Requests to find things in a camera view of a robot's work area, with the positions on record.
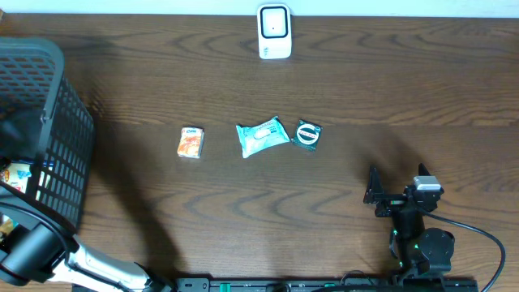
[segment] black plastic basket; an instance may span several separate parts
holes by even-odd
[[[0,122],[17,112],[36,110],[39,116],[35,123],[41,127],[39,138],[31,142],[37,143],[30,159],[32,177],[25,194],[15,195],[41,202],[77,227],[94,126],[83,102],[63,76],[63,67],[62,51],[51,41],[0,38]],[[0,149],[9,142],[0,141]]]

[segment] wooden table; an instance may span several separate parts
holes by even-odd
[[[293,53],[278,61],[259,58],[255,17],[5,15],[0,35],[61,46],[97,121],[80,235],[111,256],[171,277],[384,273],[398,263],[391,220],[362,204],[368,166],[400,191],[425,162],[446,190],[435,213],[501,239],[493,291],[515,291],[518,24],[294,17]],[[283,144],[242,159],[235,125],[274,115],[290,135],[300,118],[322,125],[317,152]],[[199,160],[177,157],[184,126],[205,129]],[[449,275],[486,285],[497,246],[426,225],[456,236]]]

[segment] green led light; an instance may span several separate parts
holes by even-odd
[[[229,283],[221,283],[220,284],[220,292],[230,292],[230,284]]]

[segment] white and teal wrapper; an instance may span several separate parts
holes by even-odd
[[[242,145],[243,158],[263,149],[290,142],[290,138],[277,116],[256,127],[237,125],[236,131],[238,131],[238,138]]]

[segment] white device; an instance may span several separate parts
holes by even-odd
[[[290,9],[284,4],[258,8],[258,47],[263,59],[288,58],[292,53]]]

